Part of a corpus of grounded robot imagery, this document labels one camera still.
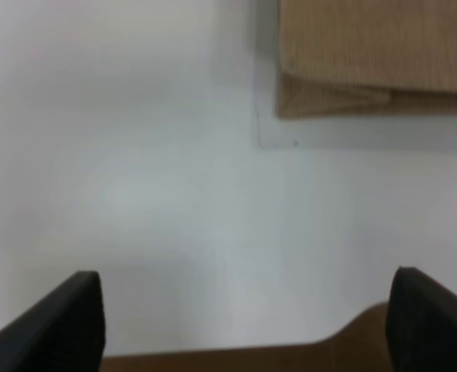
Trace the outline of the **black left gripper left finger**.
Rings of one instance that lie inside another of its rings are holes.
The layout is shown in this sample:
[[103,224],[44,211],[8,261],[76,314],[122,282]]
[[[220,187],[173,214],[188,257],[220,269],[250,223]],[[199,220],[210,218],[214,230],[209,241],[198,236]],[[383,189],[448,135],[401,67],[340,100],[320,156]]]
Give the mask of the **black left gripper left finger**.
[[105,334],[100,276],[78,271],[0,330],[0,371],[99,371]]

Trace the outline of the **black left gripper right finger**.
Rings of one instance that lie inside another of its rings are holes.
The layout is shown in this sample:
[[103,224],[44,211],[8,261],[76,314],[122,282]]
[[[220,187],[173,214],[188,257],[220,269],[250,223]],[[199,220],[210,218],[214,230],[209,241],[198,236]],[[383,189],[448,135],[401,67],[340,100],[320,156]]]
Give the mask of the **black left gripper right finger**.
[[385,332],[395,371],[457,372],[457,295],[417,268],[395,273]]

